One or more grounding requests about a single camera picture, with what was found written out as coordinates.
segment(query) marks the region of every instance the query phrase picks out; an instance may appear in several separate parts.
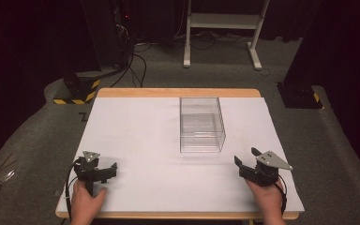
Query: hand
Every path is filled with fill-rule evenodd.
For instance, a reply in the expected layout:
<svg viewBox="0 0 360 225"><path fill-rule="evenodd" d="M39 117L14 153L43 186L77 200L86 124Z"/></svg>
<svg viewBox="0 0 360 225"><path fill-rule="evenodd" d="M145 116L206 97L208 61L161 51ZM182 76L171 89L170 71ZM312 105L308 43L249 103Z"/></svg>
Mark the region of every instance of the hand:
<svg viewBox="0 0 360 225"><path fill-rule="evenodd" d="M96 198L87 192L85 183L77 180L72 193L71 225L89 225L100 212L107 189L104 187Z"/></svg>
<svg viewBox="0 0 360 225"><path fill-rule="evenodd" d="M282 195L279 190L274 186L260 187L259 185L245 180L250 190L253 192L256 204L259 205L262 210L262 219L264 225L270 224L285 224L282 218L280 207L282 205ZM277 185L283 189L280 181L277 181Z"/></svg>

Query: dark background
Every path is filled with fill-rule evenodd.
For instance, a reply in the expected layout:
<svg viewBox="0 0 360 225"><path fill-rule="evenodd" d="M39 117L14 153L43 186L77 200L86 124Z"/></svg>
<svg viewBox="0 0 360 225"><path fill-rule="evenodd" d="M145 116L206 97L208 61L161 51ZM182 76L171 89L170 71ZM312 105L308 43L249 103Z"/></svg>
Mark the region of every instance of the dark background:
<svg viewBox="0 0 360 225"><path fill-rule="evenodd" d="M162 8L168 18L164 13L153 13L165 20L150 19L147 22L153 24L145 24L139 32L152 39L161 37L162 41L170 41L168 37L181 23L183 2L148 2L150 4L140 1L134 6L134 12L154 12ZM193 1L193 8L234 13L256 10L247 7L247 3L259 7L255 0L225 1L225 5L217 0L204 4ZM136 28L140 25L137 21L151 16L137 15L141 18L135 18ZM162 32L159 26L168 24L166 32L154 37L155 29ZM360 1L326 0L320 4L320 1L272 0L261 38L276 37L283 37L284 41L304 38L290 70L310 78L309 81L314 78L306 85L324 87L345 134L360 157ZM57 58L67 61L63 64L57 62ZM0 0L0 149L27 118L45 104L43 90L47 84L66 75L63 65L73 72L97 67L80 2Z"/></svg>

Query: black cable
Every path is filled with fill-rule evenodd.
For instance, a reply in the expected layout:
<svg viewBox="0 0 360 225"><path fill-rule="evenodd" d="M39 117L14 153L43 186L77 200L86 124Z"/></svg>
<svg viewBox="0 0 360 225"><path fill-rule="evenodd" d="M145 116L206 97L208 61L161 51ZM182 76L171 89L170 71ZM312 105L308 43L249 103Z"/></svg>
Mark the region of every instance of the black cable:
<svg viewBox="0 0 360 225"><path fill-rule="evenodd" d="M186 14L186 0L183 0L183 10L181 13L181 21L180 21L179 29L177 30L176 34L174 35L175 38L180 33L181 27L183 26L185 14Z"/></svg>
<svg viewBox="0 0 360 225"><path fill-rule="evenodd" d="M184 48L184 45L186 44L186 42L179 38L179 39L176 39L174 42L173 42L173 46L174 48Z"/></svg>
<svg viewBox="0 0 360 225"><path fill-rule="evenodd" d="M216 38L216 43L220 43L220 44L238 44L238 43L248 42L251 39L251 37L248 37L248 38L240 40L241 38L243 38L243 37L238 36L234 40L220 40L220 39Z"/></svg>
<svg viewBox="0 0 360 225"><path fill-rule="evenodd" d="M288 199L286 198L286 195L287 195L287 192L288 192L288 188L286 187L286 183L285 181L283 180L283 178L279 175L280 179L282 180L283 182L283 185L285 186L285 191L282 190L282 188L277 185L277 183L274 183L274 186L279 190L279 193L280 195L282 196L282 205L280 207L280 211L283 215L283 213L285 212L285 209L286 209L286 203L288 201Z"/></svg>
<svg viewBox="0 0 360 225"><path fill-rule="evenodd" d="M114 71L111 71L111 72L108 72L108 73L105 73L105 74L102 74L102 75L98 75L98 76L96 76L96 77L90 77L90 78L88 78L88 77L79 77L79 78L82 79L83 81L100 80L100 79L102 79L102 78L111 77L111 76L113 76L113 75L116 75L116 74L124 71L125 68L126 68L126 67L121 66L121 67L120 67L119 69L117 69L117 70L114 70Z"/></svg>
<svg viewBox="0 0 360 225"><path fill-rule="evenodd" d="M68 183L68 180L69 180L69 176L71 175L72 168L74 168L75 164L79 163L79 162L80 162L79 159L76 159L74 162L72 162L71 166L68 169L67 177L66 177L66 203L67 203L67 211L68 211L69 221L72 220L72 216L71 216L71 199L69 198L69 183Z"/></svg>
<svg viewBox="0 0 360 225"><path fill-rule="evenodd" d="M110 87L114 87L117 83L119 83L121 80L122 80L122 78L125 76L125 74L128 72L128 70L130 69L130 65L132 64L132 62L133 62L133 53L131 54L131 58L130 58L130 62L129 62L129 64L127 65L127 69L125 69L125 71L122 73L122 75L121 75L121 77L115 82L115 83L113 83Z"/></svg>
<svg viewBox="0 0 360 225"><path fill-rule="evenodd" d="M135 52L135 53L142 53L142 52L145 52L145 51L151 49L151 47L153 46L153 44L152 44L151 42L144 43L144 44L148 44L148 47L147 47L146 49L144 49L144 50L138 50L138 51L134 51L134 52Z"/></svg>
<svg viewBox="0 0 360 225"><path fill-rule="evenodd" d="M136 57L139 57L140 59L142 59L142 62L144 63L144 73L142 74L142 81L140 82L140 87L143 87L143 83L144 83L144 78L145 78L145 72L147 70L147 63L145 63L145 60L139 56L138 54L133 54Z"/></svg>
<svg viewBox="0 0 360 225"><path fill-rule="evenodd" d="M69 185L68 186L71 186L72 182L74 182L75 179L77 179L78 176L75 176L74 179L71 180L71 182L69 182Z"/></svg>
<svg viewBox="0 0 360 225"><path fill-rule="evenodd" d="M208 34L208 35L202 35L202 36L196 36L196 39L198 39L199 41L212 41L212 43L205 47L205 48L200 48L200 47L197 47L195 45L192 45L192 44L189 44L191 47L193 47L194 49L197 49L197 50L207 50L207 49L210 49L212 48L215 43L216 43L216 39L213 35L211 34Z"/></svg>
<svg viewBox="0 0 360 225"><path fill-rule="evenodd" d="M142 85L142 82L140 81L139 77L137 76L136 72L130 68L131 70L131 80L133 81L134 87L137 87L136 83L134 82L134 78L136 77L136 80L139 82L139 85Z"/></svg>

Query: transparent container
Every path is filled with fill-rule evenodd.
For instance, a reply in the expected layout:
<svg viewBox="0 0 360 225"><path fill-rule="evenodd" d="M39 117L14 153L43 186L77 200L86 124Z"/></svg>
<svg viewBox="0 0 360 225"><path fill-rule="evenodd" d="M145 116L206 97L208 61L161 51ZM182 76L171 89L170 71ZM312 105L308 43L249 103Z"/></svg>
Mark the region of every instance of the transparent container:
<svg viewBox="0 0 360 225"><path fill-rule="evenodd" d="M180 151L220 152L224 131L218 97L180 97Z"/></svg>

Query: robotic hand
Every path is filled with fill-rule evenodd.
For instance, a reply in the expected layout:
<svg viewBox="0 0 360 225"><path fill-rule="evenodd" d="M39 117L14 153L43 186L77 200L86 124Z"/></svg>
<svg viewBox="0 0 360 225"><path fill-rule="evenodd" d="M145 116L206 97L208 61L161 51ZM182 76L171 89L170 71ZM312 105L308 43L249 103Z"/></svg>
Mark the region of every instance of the robotic hand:
<svg viewBox="0 0 360 225"><path fill-rule="evenodd" d="M238 157L234 156L235 165L239 167L239 176L261 187L271 185L276 186L282 195L281 211L283 213L286 208L287 199L286 191L284 192L282 188L277 185L277 180L279 178L278 169L280 168L291 171L293 167L271 151L262 154L256 148L252 148L252 154L256 157L257 164L255 169L243 165L242 161Z"/></svg>
<svg viewBox="0 0 360 225"><path fill-rule="evenodd" d="M98 168L99 153L83 151L83 157L79 157L74 164L74 171L80 181L84 181L86 189L93 196L94 182L107 183L108 179L116 176L116 162L111 168L100 170Z"/></svg>

